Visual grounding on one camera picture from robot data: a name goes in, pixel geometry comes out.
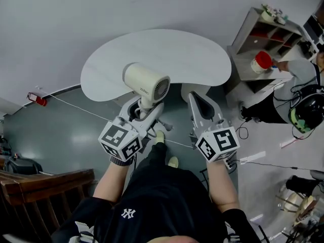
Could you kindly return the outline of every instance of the red lid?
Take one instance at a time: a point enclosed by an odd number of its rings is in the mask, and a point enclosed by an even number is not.
[[[259,64],[260,67],[264,68],[264,69],[268,69],[271,64],[272,64],[272,59],[269,56],[268,53],[264,52],[264,51],[260,51],[256,57],[255,60],[257,61],[257,63]]]

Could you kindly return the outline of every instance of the table top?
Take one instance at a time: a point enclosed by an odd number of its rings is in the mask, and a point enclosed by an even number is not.
[[[256,74],[251,68],[251,61],[260,52],[260,50],[251,50],[245,53],[235,54],[233,52],[232,46],[228,46],[227,49],[233,59],[233,62],[235,63],[239,78],[242,81],[263,79],[291,79],[293,77],[289,72],[280,72],[278,69],[269,69],[262,74]]]
[[[89,57],[81,73],[84,94],[100,102],[132,91],[122,73],[133,62],[168,75],[171,83],[219,86],[231,75],[230,59],[217,43],[185,31],[145,30],[115,38]]]

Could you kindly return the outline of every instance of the black pants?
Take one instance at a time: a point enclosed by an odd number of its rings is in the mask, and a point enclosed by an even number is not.
[[[149,152],[147,158],[143,159],[136,170],[140,171],[143,167],[154,166],[154,167],[163,167],[166,165],[166,155],[168,147],[161,142],[158,142],[156,145],[152,146],[151,152]]]
[[[263,101],[249,108],[243,107],[242,116],[244,118],[259,118],[260,121],[268,124],[286,124],[273,105],[273,93]]]

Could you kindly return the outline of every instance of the wristband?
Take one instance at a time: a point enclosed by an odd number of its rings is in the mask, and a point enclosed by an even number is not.
[[[133,157],[131,157],[129,160],[127,160],[126,162],[121,161],[120,159],[111,156],[110,157],[110,162],[113,162],[115,165],[117,166],[121,166],[121,167],[126,167],[126,166],[130,166],[133,163]]]

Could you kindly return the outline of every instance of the fire extinguisher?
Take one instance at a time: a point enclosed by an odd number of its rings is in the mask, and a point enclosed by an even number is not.
[[[47,101],[44,98],[42,98],[42,97],[40,97],[40,96],[38,96],[36,94],[33,94],[33,93],[28,93],[27,98],[30,101],[32,101],[34,103],[38,103],[38,104],[40,104],[42,106],[46,106],[46,104],[47,104]]]

